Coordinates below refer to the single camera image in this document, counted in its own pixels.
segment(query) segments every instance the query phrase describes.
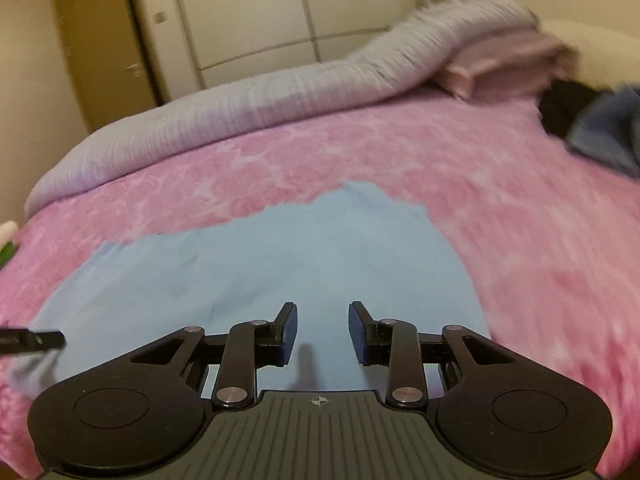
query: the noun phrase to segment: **door handle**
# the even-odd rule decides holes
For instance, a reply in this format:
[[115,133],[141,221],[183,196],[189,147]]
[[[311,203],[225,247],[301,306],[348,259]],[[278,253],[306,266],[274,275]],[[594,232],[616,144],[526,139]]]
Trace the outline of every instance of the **door handle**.
[[133,77],[138,78],[142,76],[142,64],[140,62],[132,63],[123,72],[133,72]]

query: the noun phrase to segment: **pink bedspread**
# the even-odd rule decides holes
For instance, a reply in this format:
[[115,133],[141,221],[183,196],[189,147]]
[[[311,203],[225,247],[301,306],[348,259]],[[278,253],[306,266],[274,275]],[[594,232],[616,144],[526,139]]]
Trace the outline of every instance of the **pink bedspread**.
[[[599,472],[617,474],[640,451],[640,186],[566,153],[529,100],[472,107],[419,91],[225,140],[58,201],[0,271],[0,324],[26,325],[104,240],[310,202],[347,180],[427,206],[494,339],[609,405]],[[29,405],[0,384],[0,460],[32,478]]]

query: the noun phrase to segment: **light blue cloth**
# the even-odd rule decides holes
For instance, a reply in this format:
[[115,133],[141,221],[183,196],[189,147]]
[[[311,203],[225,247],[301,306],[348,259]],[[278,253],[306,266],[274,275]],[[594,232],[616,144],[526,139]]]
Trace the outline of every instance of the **light blue cloth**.
[[[62,330],[66,349],[17,358],[12,385],[36,396],[184,326],[226,333],[235,323],[271,320],[293,301],[299,323],[290,364],[260,370],[260,390],[384,390],[386,368],[361,367],[351,345],[347,310],[356,300],[375,319],[406,320],[421,332],[462,324],[488,334],[465,267],[425,209],[373,184],[347,183],[309,205],[129,245],[106,242],[31,323]],[[429,380],[437,392],[439,381]]]

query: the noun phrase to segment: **crosshair logo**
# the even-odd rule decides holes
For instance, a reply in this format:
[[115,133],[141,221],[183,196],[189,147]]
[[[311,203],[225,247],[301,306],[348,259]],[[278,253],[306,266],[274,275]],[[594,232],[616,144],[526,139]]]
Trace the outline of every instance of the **crosshair logo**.
[[331,401],[326,397],[318,395],[317,397],[311,399],[311,402],[314,403],[318,408],[320,408],[321,406],[324,406],[326,403]]

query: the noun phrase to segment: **metal pivot screw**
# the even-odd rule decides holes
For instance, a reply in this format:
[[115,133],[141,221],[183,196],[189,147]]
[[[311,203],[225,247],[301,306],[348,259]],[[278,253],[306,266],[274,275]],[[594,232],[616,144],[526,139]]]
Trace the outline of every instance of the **metal pivot screw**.
[[216,393],[216,397],[221,402],[227,402],[229,404],[235,404],[236,402],[241,402],[245,400],[248,393],[245,389],[239,388],[238,386],[228,386],[226,388],[222,388],[218,390]]
[[423,395],[418,388],[412,388],[410,386],[403,386],[402,388],[396,388],[391,392],[391,396],[398,402],[403,404],[409,402],[417,402]]

